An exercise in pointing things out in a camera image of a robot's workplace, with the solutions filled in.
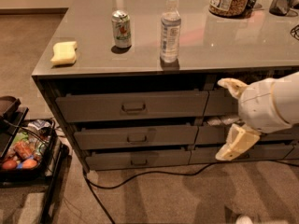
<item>floor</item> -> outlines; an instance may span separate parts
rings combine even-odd
[[[59,14],[0,15],[0,95],[20,98],[22,105],[29,107],[28,119],[52,116],[31,73],[62,17]],[[244,214],[254,223],[299,223],[299,168],[296,166],[253,161],[91,171],[87,177],[97,185],[114,187],[133,175],[140,176],[118,188],[92,186],[93,195],[78,158],[70,150],[56,184],[48,222],[217,224],[235,223],[236,217]],[[12,189],[6,197],[9,195],[11,202],[23,200],[17,189]],[[19,211],[26,208],[24,203],[18,206]],[[36,210],[38,204],[27,209]],[[9,205],[0,209],[0,223],[30,223],[17,217],[20,216]]]

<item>can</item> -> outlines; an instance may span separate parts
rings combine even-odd
[[[127,12],[116,10],[112,13],[112,29],[116,47],[127,49],[132,46],[130,17]]]

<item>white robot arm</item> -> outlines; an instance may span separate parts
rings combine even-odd
[[[238,99],[238,115],[245,125],[232,125],[217,160],[233,160],[257,143],[262,133],[289,129],[299,123],[299,72],[250,85],[232,78],[221,79],[218,84]]]

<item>water bottle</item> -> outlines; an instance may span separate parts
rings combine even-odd
[[[166,11],[161,17],[160,57],[165,63],[172,63],[178,58],[180,25],[178,0],[167,0]]]

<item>yellow sponge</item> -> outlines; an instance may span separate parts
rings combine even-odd
[[[76,61],[76,41],[59,42],[53,46],[54,56],[51,59],[53,65],[71,64]]]

